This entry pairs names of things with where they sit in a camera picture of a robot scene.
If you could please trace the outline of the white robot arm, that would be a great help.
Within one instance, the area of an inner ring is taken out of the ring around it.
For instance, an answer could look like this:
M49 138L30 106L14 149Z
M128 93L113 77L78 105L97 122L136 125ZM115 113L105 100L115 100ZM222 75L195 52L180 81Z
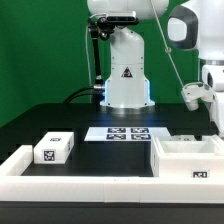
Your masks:
M100 105L114 111L154 105L144 75L144 39L128 27L163 15L169 0L87 0L93 45L110 41L111 75ZM198 51L198 80L182 86L189 110L203 100L219 135L224 136L224 0L188 0L170 13L165 45Z

